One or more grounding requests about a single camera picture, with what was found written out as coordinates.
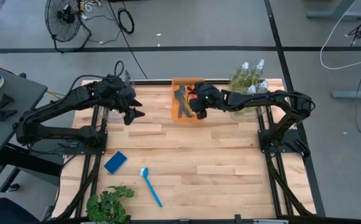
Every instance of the gray floor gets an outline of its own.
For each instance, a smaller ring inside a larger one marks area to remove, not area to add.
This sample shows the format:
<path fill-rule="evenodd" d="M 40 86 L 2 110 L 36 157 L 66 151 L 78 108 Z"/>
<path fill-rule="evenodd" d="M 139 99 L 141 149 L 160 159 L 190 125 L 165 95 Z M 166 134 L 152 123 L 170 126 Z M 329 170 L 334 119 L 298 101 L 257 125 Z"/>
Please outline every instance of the gray floor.
<path fill-rule="evenodd" d="M 333 9 L 339 1 L 271 0 L 283 46 L 321 46 L 336 21 L 309 20 L 307 10 Z M 260 0 L 150 0 L 126 3 L 132 13 L 136 31 L 127 36 L 133 47 L 248 45 L 274 46 L 265 4 Z M 0 12 L 0 48 L 52 48 L 53 43 L 44 22 L 44 1 L 7 0 Z M 120 3 L 113 4 L 114 9 Z M 361 10 L 361 0 L 354 9 Z M 107 14 L 105 8 L 92 13 Z M 349 31 L 359 22 L 342 22 L 328 46 L 348 46 Z M 97 18 L 88 21 L 93 39 L 105 41 L 118 32 L 110 21 Z M 85 37 L 80 33 L 62 47 L 78 46 Z M 125 47 L 120 36 L 116 42 L 88 43 L 87 47 Z M 245 60 L 257 63 L 265 58 L 265 77 L 283 78 L 277 52 L 209 51 L 209 52 L 137 52 L 149 78 L 204 77 L 227 78 Z M 361 65 L 343 70 L 326 70 L 318 52 L 285 52 L 296 91 L 308 94 L 317 108 L 305 122 L 308 142 L 316 169 L 317 181 L 328 217 L 361 218 L 361 135 L 354 122 L 354 101 L 334 100 L 331 90 L 354 90 L 361 76 Z M 361 52 L 325 52 L 324 63 L 338 67 L 361 60 Z M 13 72 L 24 72 L 28 78 L 64 93 L 73 79 L 83 74 L 112 73 L 117 60 L 122 60 L 137 79 L 142 73 L 128 52 L 72 54 L 0 54 L 0 66 Z M 51 100 L 48 95 L 42 103 Z M 70 126 L 73 113 L 48 122 L 51 126 Z M 359 101 L 361 125 L 361 101 Z M 51 147 L 41 144 L 41 150 Z M 55 162 L 61 158 L 51 157 Z M 0 176 L 2 183 L 10 172 Z M 40 180 L 38 174 L 21 172 L 16 182 L 22 190 L 9 197 L 40 218 L 54 201 L 57 179 Z"/>

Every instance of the wooden table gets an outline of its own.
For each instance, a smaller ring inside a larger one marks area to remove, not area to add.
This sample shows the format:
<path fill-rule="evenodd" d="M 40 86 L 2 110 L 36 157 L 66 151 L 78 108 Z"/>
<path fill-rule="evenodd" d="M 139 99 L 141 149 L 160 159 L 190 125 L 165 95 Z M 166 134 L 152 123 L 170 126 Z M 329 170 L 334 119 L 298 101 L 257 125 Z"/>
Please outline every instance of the wooden table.
<path fill-rule="evenodd" d="M 271 91 L 284 89 L 281 79 L 267 81 Z M 129 126 L 122 121 L 108 123 L 107 150 L 100 163 L 97 193 L 111 185 L 132 188 L 134 197 L 125 200 L 123 205 L 133 220 L 232 219 L 235 214 L 242 218 L 276 216 L 256 117 L 239 122 L 232 119 L 230 113 L 209 109 L 203 123 L 174 123 L 170 85 L 136 86 L 135 90 L 136 99 L 143 104 L 140 110 L 146 115 Z M 90 125 L 92 111 L 77 111 L 73 127 Z M 272 111 L 275 122 L 284 115 L 280 108 L 272 107 Z M 128 160 L 111 175 L 103 166 L 117 151 Z M 282 153 L 282 157 L 290 189 L 314 213 L 301 156 Z M 84 158 L 77 156 L 65 166 L 53 217 L 64 210 L 78 191 Z M 143 167 L 149 168 L 149 180 L 161 199 L 162 208 L 157 206 L 139 176 Z M 282 212 L 286 214 L 283 193 L 280 187 L 278 190 Z M 86 215 L 89 192 L 85 195 L 83 215 Z"/>

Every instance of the orange container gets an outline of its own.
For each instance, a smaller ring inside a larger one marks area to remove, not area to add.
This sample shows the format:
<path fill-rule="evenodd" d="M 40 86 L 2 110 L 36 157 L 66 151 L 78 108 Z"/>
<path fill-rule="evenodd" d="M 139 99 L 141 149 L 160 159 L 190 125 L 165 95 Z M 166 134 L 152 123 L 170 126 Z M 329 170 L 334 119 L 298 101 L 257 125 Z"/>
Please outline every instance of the orange container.
<path fill-rule="evenodd" d="M 173 78 L 172 79 L 172 119 L 175 122 L 179 123 L 191 123 L 191 122 L 201 122 L 202 120 L 197 119 L 196 115 L 193 113 L 191 118 L 188 118 L 184 113 L 181 118 L 178 118 L 179 114 L 179 100 L 175 98 L 175 91 L 179 89 L 179 86 L 184 85 L 186 87 L 186 98 L 188 97 L 189 90 L 187 87 L 194 88 L 194 83 L 198 81 L 204 81 L 204 78 Z M 195 95 L 189 95 L 189 99 L 195 98 Z M 186 107 L 189 111 L 189 102 L 187 102 Z"/>

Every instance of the potted plant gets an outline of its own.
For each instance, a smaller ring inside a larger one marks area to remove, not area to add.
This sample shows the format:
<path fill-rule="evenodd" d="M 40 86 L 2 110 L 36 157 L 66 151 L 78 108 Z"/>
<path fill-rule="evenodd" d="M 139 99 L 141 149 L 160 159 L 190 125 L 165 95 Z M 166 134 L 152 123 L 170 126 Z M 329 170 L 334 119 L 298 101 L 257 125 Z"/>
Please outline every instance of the potted plant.
<path fill-rule="evenodd" d="M 114 189 L 114 191 L 109 192 L 106 190 L 100 194 L 100 198 L 94 195 L 88 199 L 88 218 L 93 222 L 124 223 L 128 216 L 120 202 L 120 198 L 131 198 L 134 192 L 127 189 L 126 186 L 110 186 L 107 188 Z"/>

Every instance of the blue toothbrush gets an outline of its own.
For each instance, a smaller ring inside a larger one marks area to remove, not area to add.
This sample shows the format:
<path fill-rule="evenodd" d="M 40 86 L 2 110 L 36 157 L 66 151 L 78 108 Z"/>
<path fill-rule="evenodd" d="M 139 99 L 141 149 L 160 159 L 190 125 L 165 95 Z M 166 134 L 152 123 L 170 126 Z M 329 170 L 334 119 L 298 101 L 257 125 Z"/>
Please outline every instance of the blue toothbrush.
<path fill-rule="evenodd" d="M 144 179 L 146 180 L 146 183 L 148 183 L 148 186 L 150 188 L 151 193 L 153 194 L 154 199 L 156 199 L 156 202 L 158 204 L 158 206 L 161 208 L 162 207 L 162 203 L 160 202 L 160 199 L 158 198 L 156 192 L 154 191 L 152 185 L 150 184 L 150 181 L 148 179 L 148 175 L 149 175 L 149 168 L 142 168 L 141 169 L 141 176 L 144 177 Z"/>

